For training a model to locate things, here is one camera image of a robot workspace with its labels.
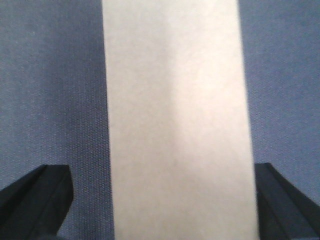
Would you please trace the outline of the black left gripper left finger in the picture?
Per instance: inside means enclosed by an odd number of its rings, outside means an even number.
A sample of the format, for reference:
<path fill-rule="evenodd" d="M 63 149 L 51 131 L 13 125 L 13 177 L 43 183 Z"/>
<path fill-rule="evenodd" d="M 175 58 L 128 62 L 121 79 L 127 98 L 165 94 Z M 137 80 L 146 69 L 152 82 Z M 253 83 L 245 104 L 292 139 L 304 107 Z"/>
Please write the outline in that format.
<path fill-rule="evenodd" d="M 0 191 L 2 240 L 58 240 L 74 200 L 68 165 L 40 165 Z"/>

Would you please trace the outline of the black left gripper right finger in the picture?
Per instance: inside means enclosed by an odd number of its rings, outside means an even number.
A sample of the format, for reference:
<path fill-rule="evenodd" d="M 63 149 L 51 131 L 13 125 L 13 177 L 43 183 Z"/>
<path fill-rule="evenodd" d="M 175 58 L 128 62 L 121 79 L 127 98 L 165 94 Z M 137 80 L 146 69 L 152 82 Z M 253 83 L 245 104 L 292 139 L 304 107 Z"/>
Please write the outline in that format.
<path fill-rule="evenodd" d="M 271 163 L 255 164 L 261 240 L 318 240 L 320 206 L 283 177 Z"/>

